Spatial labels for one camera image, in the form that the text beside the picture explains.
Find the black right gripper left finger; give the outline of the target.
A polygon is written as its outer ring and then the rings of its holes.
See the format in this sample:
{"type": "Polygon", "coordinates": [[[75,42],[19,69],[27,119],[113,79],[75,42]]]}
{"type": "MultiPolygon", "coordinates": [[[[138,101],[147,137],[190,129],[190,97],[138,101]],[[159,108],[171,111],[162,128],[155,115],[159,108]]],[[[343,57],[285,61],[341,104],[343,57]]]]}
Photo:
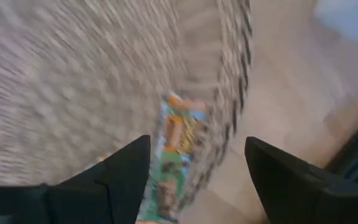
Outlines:
{"type": "Polygon", "coordinates": [[[0,186],[0,224],[135,224],[150,167],[150,136],[57,185],[0,186]]]}

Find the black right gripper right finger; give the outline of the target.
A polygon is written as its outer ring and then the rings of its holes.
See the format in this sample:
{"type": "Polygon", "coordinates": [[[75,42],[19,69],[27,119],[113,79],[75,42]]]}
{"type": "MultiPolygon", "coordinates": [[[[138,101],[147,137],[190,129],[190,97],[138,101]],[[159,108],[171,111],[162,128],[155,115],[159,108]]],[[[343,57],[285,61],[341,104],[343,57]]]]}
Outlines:
{"type": "Polygon", "coordinates": [[[358,184],[256,137],[244,154],[270,224],[358,224],[358,184]]]}

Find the green orange granola bar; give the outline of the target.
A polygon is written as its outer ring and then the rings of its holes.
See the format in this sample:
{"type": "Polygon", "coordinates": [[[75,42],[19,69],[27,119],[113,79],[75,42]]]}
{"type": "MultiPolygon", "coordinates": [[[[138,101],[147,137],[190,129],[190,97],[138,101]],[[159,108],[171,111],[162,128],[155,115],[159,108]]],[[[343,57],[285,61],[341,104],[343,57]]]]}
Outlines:
{"type": "Polygon", "coordinates": [[[152,149],[149,179],[135,224],[179,224],[196,193],[196,158],[207,106],[173,91],[163,95],[161,123],[152,149]]]}

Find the round woven basket tray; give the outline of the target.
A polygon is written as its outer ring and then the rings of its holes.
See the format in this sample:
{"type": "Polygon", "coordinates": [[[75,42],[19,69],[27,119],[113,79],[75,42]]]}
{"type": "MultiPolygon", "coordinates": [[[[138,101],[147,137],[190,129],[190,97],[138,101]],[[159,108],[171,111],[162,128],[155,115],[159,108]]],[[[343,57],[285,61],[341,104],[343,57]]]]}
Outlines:
{"type": "Polygon", "coordinates": [[[60,184],[143,135],[151,161],[173,91],[208,107],[196,196],[244,109],[249,19],[249,0],[0,0],[0,186],[60,184]]]}

